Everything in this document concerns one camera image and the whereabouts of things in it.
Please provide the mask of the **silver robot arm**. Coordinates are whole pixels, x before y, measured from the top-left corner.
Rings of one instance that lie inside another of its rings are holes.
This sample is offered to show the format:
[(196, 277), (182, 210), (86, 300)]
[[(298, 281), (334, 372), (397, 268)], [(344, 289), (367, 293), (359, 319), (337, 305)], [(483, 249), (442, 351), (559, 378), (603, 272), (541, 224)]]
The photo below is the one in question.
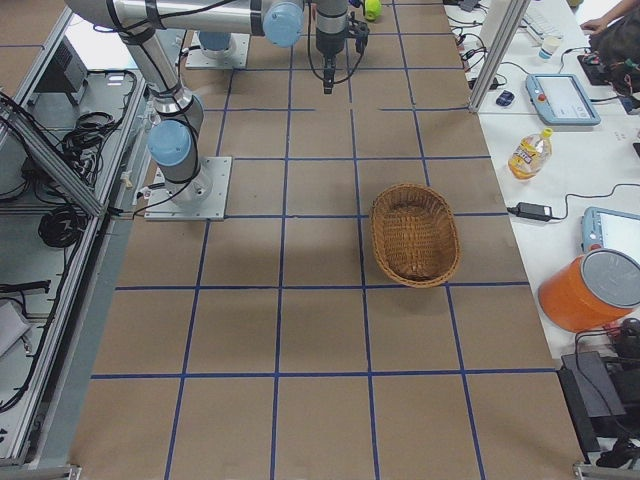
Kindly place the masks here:
[(70, 1), (68, 7), (96, 27), (115, 32), (135, 60), (152, 95), (160, 123), (148, 138), (169, 198), (198, 201), (212, 185), (198, 158), (203, 108), (164, 52), (159, 31), (192, 30), (198, 35), (249, 34), (278, 47), (300, 38), (305, 20), (316, 22), (316, 48), (323, 58), (325, 93), (335, 84), (335, 62), (350, 37), (344, 1), (317, 1), (306, 13), (303, 1)]
[(231, 47), (232, 34), (228, 32), (199, 31), (198, 41), (203, 50), (212, 52), (226, 51)]

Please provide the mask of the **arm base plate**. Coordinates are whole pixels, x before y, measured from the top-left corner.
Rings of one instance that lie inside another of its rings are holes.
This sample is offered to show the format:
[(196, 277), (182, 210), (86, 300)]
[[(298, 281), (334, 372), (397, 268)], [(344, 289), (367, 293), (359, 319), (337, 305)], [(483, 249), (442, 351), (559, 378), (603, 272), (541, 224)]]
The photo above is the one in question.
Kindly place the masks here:
[(160, 168), (155, 181), (162, 186), (147, 198), (151, 206), (143, 211), (149, 221), (201, 221), (224, 219), (232, 170), (231, 157), (201, 157), (200, 172), (182, 190), (166, 183)]
[(197, 31), (187, 49), (186, 68), (195, 70), (233, 70), (246, 66), (250, 35), (231, 33), (231, 47), (222, 52), (203, 50), (198, 41)]

